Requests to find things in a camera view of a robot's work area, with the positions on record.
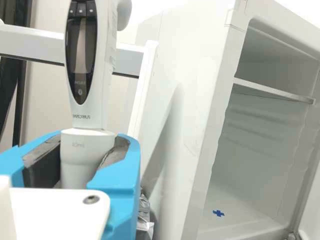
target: white metal bar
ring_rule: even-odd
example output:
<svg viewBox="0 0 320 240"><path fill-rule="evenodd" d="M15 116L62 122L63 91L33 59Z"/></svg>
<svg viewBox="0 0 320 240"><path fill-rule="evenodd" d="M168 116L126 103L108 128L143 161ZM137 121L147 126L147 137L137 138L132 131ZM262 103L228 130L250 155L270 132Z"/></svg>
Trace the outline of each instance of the white metal bar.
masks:
<svg viewBox="0 0 320 240"><path fill-rule="evenodd" d="M64 34L0 23L0 56L64 66ZM118 44L114 74L138 78L144 47Z"/></svg>
<svg viewBox="0 0 320 240"><path fill-rule="evenodd" d="M274 95L274 96L278 96L287 100L291 100L291 101L296 101L296 102L302 102L302 103L307 103L307 104L314 104L314 102L316 101L314 98L312 97L308 97L308 96L302 96L302 95L297 95L294 93L290 93L287 91L282 91L276 88L272 88L269 86L265 86L265 85L261 85L255 82L251 82L251 81L247 81L247 80L243 80L240 78L235 77L234 78L234 84L236 86L241 86L241 87L246 87L252 90L257 90L263 93L267 93L269 95ZM243 88L236 88L236 93L240 93L240 94L246 94L246 95L257 95L257 96L261 96L261 97L266 97L267 95L265 94L253 94L252 92L246 91Z"/></svg>
<svg viewBox="0 0 320 240"><path fill-rule="evenodd" d="M130 44L117 44L113 74L139 78L145 48Z"/></svg>
<svg viewBox="0 0 320 240"><path fill-rule="evenodd" d="M64 65L64 34L0 24L0 55Z"/></svg>
<svg viewBox="0 0 320 240"><path fill-rule="evenodd" d="M149 83L152 77L158 45L159 43L157 41L148 41L145 45L145 54L143 56L141 74L136 87L136 93L128 127L128 135L135 139L139 139L141 121L146 105Z"/></svg>

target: refrigerator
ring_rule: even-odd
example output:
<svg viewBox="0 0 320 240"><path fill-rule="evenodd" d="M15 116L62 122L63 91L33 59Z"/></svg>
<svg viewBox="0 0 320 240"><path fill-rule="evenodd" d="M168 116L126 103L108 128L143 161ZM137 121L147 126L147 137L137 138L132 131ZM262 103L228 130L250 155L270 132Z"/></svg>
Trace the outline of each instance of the refrigerator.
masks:
<svg viewBox="0 0 320 240"><path fill-rule="evenodd" d="M320 29L273 0L186 0L139 25L147 40L156 239L319 240Z"/></svg>

